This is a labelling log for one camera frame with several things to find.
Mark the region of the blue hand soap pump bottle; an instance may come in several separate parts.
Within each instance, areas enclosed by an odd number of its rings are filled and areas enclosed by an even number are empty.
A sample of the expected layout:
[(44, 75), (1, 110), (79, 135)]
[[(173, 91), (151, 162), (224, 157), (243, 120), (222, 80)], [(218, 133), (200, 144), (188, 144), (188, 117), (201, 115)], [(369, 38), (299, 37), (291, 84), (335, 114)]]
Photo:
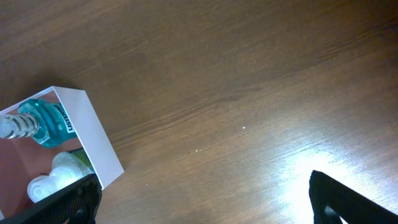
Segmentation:
[(37, 203), (69, 186), (95, 170), (83, 148), (58, 153), (52, 160), (50, 174), (43, 174), (27, 186), (29, 198)]

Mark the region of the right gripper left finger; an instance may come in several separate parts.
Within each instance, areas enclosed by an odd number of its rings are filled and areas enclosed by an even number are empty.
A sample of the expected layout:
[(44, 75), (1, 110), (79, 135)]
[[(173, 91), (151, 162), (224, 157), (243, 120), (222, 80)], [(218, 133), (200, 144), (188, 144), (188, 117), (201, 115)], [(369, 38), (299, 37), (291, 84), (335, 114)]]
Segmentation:
[(1, 224), (94, 224), (101, 198), (101, 184), (90, 174)]

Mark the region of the teal mouthwash bottle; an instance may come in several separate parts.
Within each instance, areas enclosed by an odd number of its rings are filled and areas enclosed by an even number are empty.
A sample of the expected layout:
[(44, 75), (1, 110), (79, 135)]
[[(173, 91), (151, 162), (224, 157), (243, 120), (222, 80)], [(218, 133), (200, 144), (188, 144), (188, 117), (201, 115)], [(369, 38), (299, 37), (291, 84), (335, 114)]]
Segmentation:
[(1, 116), (1, 138), (31, 138), (51, 148), (77, 137), (71, 119), (61, 103), (29, 99), (21, 103), (16, 114)]

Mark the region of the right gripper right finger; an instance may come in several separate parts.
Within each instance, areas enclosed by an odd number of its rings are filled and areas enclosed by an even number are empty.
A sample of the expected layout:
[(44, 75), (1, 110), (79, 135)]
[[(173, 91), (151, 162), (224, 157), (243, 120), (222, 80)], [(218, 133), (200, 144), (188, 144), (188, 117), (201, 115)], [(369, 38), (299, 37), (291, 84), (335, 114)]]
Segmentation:
[(314, 224), (397, 223), (397, 215), (323, 172), (313, 170), (309, 197)]

